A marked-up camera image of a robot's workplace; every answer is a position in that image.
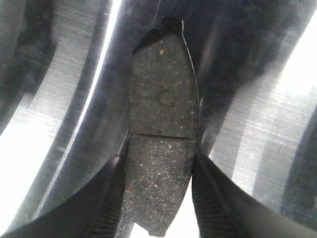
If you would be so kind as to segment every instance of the brushed metal surface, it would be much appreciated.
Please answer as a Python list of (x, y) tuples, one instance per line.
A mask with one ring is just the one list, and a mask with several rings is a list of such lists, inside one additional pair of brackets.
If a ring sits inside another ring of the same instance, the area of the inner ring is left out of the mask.
[[(50, 67), (0, 135), (1, 232), (8, 217), (15, 229), (63, 203), (119, 153), (132, 52), (165, 17), (183, 20), (199, 152), (267, 208), (317, 230), (317, 161), (306, 151), (316, 140), (315, 10), (315, 0), (57, 0)], [(306, 176), (294, 173), (302, 164)]]

